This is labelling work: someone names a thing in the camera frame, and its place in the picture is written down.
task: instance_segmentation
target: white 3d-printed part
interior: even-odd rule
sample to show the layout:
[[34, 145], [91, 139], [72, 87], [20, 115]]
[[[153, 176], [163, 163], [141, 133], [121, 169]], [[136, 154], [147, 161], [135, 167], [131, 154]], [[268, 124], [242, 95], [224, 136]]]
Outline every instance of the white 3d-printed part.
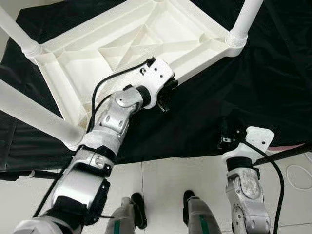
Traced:
[[[128, 0], [44, 43], [34, 57], [63, 118], [86, 128], [96, 84], [152, 56], [165, 60], [182, 83], [243, 47], [189, 0]], [[103, 85], [96, 103], [143, 76], [138, 71]]]

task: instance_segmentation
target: green stripe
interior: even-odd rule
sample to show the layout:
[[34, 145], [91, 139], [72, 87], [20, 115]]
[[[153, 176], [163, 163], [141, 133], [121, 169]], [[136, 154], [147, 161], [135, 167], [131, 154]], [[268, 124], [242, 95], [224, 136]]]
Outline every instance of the green stripe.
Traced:
[[117, 220], [114, 224], [114, 234], [120, 234], [120, 220]]
[[203, 230], [203, 234], [209, 234], [208, 224], [206, 220], [204, 219], [204, 216], [200, 215], [199, 219], [200, 219], [201, 229]]

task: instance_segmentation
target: black cloth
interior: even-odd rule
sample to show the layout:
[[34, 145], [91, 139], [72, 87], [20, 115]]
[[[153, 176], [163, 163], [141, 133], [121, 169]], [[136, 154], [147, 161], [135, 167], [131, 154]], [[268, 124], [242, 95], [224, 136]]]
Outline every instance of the black cloth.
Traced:
[[[21, 10], [17, 22], [43, 43], [123, 0], [72, 0]], [[193, 0], [230, 30], [243, 0]], [[60, 116], [39, 69], [10, 39], [0, 78]], [[221, 154], [220, 118], [271, 129], [272, 146], [312, 141], [312, 6], [266, 0], [246, 47], [171, 92], [171, 110], [132, 117], [118, 163]], [[0, 171], [60, 168], [73, 153], [58, 140], [0, 112]]]

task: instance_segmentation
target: black fabric backdrop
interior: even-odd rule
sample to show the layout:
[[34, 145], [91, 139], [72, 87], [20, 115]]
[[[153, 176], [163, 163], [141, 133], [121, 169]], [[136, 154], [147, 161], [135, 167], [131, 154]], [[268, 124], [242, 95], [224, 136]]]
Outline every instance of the black fabric backdrop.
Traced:
[[[17, 22], [42, 43], [121, 2], [72, 0], [23, 9]], [[193, 2], [228, 30], [243, 4]], [[60, 116], [40, 71], [12, 40], [1, 64], [2, 80]], [[171, 94], [170, 112], [154, 108], [131, 119], [118, 163], [221, 154], [223, 116], [271, 129], [273, 146], [312, 142], [311, 3], [265, 0], [242, 53], [222, 59]], [[72, 154], [60, 141], [0, 112], [0, 171], [60, 168]]]

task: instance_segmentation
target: white tile floor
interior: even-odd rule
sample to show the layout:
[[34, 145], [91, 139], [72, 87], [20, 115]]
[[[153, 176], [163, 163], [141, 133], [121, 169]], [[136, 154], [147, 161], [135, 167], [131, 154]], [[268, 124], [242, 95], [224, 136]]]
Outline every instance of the white tile floor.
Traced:
[[[304, 155], [278, 162], [283, 174], [290, 164], [298, 164], [312, 171]], [[260, 166], [261, 183], [265, 191], [266, 207], [274, 220], [279, 182], [271, 165]], [[297, 171], [295, 183], [311, 186], [312, 179]], [[123, 196], [134, 192], [144, 195], [148, 227], [137, 234], [186, 234], [182, 221], [182, 196], [193, 189], [211, 207], [224, 233], [231, 230], [229, 202], [225, 194], [226, 167], [220, 156], [199, 158], [169, 158], [143, 163], [115, 166], [109, 178], [112, 186], [108, 194], [104, 215], [110, 215]], [[11, 233], [19, 220], [29, 218], [43, 197], [49, 182], [42, 179], [20, 179], [9, 183], [0, 181], [1, 233]], [[285, 199], [280, 218], [281, 234], [312, 233], [312, 190], [297, 191], [285, 179]], [[107, 220], [85, 227], [84, 234], [103, 234]]]

